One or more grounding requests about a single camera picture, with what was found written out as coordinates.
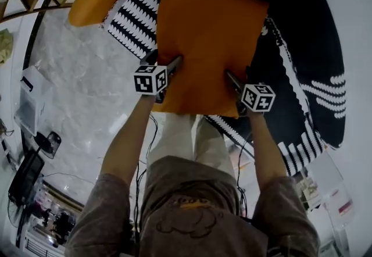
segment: plastic box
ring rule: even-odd
[[[36,136],[49,113],[52,96],[52,84],[34,66],[23,70],[19,109],[14,116],[21,129]]]

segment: black and white rug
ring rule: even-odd
[[[118,0],[103,26],[138,58],[156,48],[160,0]],[[265,119],[290,175],[344,138],[346,89],[341,47],[326,0],[270,3],[257,42],[255,80],[271,85],[276,100]],[[247,119],[208,116],[253,157]]]

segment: black monitor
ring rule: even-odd
[[[44,164],[44,161],[35,151],[28,151],[8,191],[9,199],[17,206],[27,203]]]

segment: floor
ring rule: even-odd
[[[47,182],[84,204],[98,176],[102,157],[137,102],[131,74],[139,62],[98,26],[72,27],[67,20],[68,11],[45,14],[30,65],[35,65],[53,85],[51,114],[41,132],[48,135],[55,131],[62,138],[55,158],[45,159],[43,174],[51,174],[45,178]],[[159,123],[156,145],[164,114],[154,113],[154,116]],[[145,153],[154,133],[155,125],[150,121],[142,147],[144,163],[139,164],[140,172],[146,168]],[[259,195],[252,163],[242,170],[241,186],[247,189],[248,214],[252,215]],[[133,183],[130,191],[131,206],[134,206]]]

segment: pillow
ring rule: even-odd
[[[158,64],[184,60],[154,111],[238,117],[225,70],[246,80],[267,9],[258,0],[160,0]]]

